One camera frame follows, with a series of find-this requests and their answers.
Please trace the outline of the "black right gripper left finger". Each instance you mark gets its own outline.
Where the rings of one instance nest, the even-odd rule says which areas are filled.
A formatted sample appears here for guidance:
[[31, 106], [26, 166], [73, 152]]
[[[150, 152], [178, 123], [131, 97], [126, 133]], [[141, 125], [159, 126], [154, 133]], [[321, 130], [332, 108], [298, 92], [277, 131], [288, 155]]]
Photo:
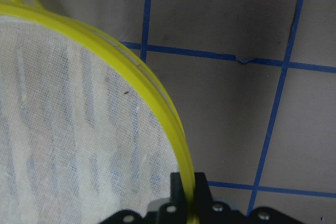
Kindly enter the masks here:
[[176, 208], [187, 208], [182, 179], [178, 172], [170, 174], [170, 204]]

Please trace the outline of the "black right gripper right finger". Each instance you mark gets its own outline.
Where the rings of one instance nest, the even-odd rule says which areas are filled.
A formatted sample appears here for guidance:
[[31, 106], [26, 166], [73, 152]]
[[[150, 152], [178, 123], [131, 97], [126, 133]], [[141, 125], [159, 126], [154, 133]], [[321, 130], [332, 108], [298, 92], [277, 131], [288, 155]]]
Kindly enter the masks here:
[[196, 208], [210, 208], [213, 198], [204, 173], [195, 175], [194, 205]]

